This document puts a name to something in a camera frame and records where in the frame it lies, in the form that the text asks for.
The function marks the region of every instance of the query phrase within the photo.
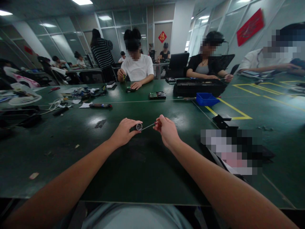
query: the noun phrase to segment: red banner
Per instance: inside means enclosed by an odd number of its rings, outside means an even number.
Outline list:
[[[162,31],[162,33],[159,36],[159,40],[161,41],[161,43],[163,43],[166,38],[167,38],[167,36],[166,36],[165,32]]]
[[[29,47],[24,46],[24,50],[25,50],[26,52],[28,52],[29,54],[33,55],[33,51],[32,51]]]
[[[241,46],[265,26],[261,8],[237,31],[237,44]]]

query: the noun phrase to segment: hand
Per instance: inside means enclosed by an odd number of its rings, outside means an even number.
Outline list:
[[[134,82],[132,85],[130,85],[131,89],[138,90],[140,87],[142,87],[142,83],[140,81],[139,82]]]
[[[228,74],[228,75],[226,75],[225,76],[225,82],[227,82],[227,83],[229,83],[229,82],[231,82],[232,80],[233,80],[233,75],[231,75],[231,74]]]
[[[137,125],[138,123],[143,123],[141,121],[135,121],[132,119],[124,118],[112,136],[109,138],[109,141],[112,142],[117,148],[127,144],[130,139],[141,131],[134,130],[129,132],[130,128]]]
[[[206,79],[219,79],[217,76],[211,75],[211,76],[207,76]]]
[[[157,123],[153,129],[161,134],[164,145],[171,150],[173,146],[181,142],[176,125],[172,120],[165,118],[163,115],[160,115],[156,120],[159,121],[159,123]]]
[[[126,75],[126,73],[124,72],[124,70],[122,68],[120,68],[118,70],[118,77],[120,77],[121,79],[123,79],[123,75]]]
[[[286,63],[286,64],[280,64],[280,65],[276,66],[275,69],[282,71],[282,72],[286,72],[286,71],[292,70],[292,69],[301,69],[301,67],[291,64],[291,63]]]

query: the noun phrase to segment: screwdriver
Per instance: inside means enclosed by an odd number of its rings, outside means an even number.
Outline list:
[[[154,122],[153,124],[151,124],[150,126],[152,126],[152,125],[157,125],[158,123],[160,123],[160,121],[156,121],[156,122]]]

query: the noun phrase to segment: blue container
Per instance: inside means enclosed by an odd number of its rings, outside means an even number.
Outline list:
[[[196,101],[200,106],[214,106],[220,100],[215,98],[211,93],[197,93]]]

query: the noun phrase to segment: black-and-white striped shirt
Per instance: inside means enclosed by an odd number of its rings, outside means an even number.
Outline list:
[[[112,42],[103,38],[98,38],[98,45],[91,48],[93,57],[102,70],[114,63],[112,48]]]

